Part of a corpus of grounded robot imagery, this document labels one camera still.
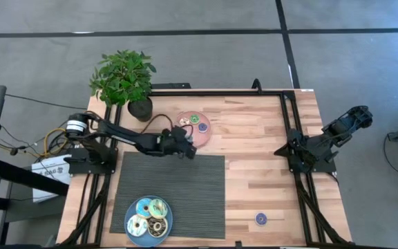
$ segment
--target metal bracket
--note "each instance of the metal bracket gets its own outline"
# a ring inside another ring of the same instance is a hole
[[[257,93],[259,94],[259,95],[262,95],[263,94],[263,92],[262,92],[262,86],[260,85],[260,81],[259,81],[259,79],[254,79],[254,81],[253,81],[253,85],[252,85],[252,89],[257,89]]]
[[[68,168],[68,173],[70,175],[114,173],[116,169],[117,150],[111,149],[110,152],[110,159],[108,160],[108,162],[101,164],[87,160],[87,158],[90,157],[88,156],[88,151],[86,149],[71,149],[69,153],[72,155],[71,158],[66,158],[67,160],[64,159],[70,165],[70,167]]]
[[[288,100],[295,101],[296,93],[294,91],[284,91],[283,95],[287,97]]]
[[[242,249],[242,241],[236,241],[236,249]]]

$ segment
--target black plant pot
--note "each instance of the black plant pot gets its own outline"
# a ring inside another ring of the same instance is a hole
[[[129,113],[140,122],[149,121],[153,115],[153,103],[149,98],[146,100],[129,102],[127,109]]]

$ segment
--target wooden tabletop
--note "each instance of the wooden tabletop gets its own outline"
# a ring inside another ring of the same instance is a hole
[[[301,90],[295,92],[304,133],[310,136],[320,134],[322,122],[314,92]],[[198,150],[198,154],[225,156],[225,239],[168,237],[160,246],[234,246],[234,242],[238,240],[241,240],[244,246],[305,245],[294,177],[288,170],[286,158],[273,155],[274,151],[286,143],[278,97],[152,97],[151,99],[153,115],[164,113],[172,120],[176,120],[176,116],[183,111],[200,111],[205,114],[211,122],[213,135],[210,141]],[[91,98],[88,110],[103,116],[105,108],[103,102]],[[145,123],[132,117],[124,107],[120,125],[140,131]],[[149,127],[148,132],[160,132],[168,126],[166,119],[158,118]],[[110,233],[122,152],[135,151],[134,147],[123,143],[119,143],[118,149],[120,156],[117,159],[117,171],[112,175],[108,193],[101,242],[103,247],[134,246],[125,234]],[[66,239],[75,229],[85,178],[86,175],[78,175],[71,179],[59,227],[58,243]],[[344,239],[351,240],[338,185],[324,173],[315,173],[313,178],[321,212]],[[87,184],[83,213],[87,206],[91,179],[92,177]],[[265,226],[260,227],[254,223],[254,216],[258,212],[267,215],[268,222]],[[308,213],[313,241],[317,241],[314,219],[309,210]],[[89,243],[94,242],[97,217],[98,213],[95,213]]]

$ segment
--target black floor line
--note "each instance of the black floor line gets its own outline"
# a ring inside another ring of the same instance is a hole
[[[299,77],[297,76],[296,63],[294,61],[293,50],[291,48],[290,36],[287,33],[287,23],[285,21],[285,13],[283,12],[283,6],[281,0],[276,0],[276,7],[279,16],[279,22],[281,23],[281,30],[283,31],[282,33],[283,45],[285,47],[285,54],[287,55],[288,66],[291,74],[292,87],[294,89],[299,89],[301,85],[299,83]]]
[[[220,30],[153,30],[61,33],[0,33],[0,38],[50,38],[50,37],[128,37],[169,35],[267,35],[281,34],[279,29],[220,29]]]
[[[398,28],[328,28],[328,29],[291,29],[289,34],[381,34],[398,33]]]

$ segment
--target potted plant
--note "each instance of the potted plant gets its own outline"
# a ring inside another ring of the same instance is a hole
[[[150,71],[156,68],[150,63],[150,56],[143,52],[118,51],[114,55],[102,55],[102,67],[90,79],[91,95],[96,95],[108,107],[113,104],[127,108],[131,115],[141,122],[151,118],[153,103],[148,98],[151,92]]]

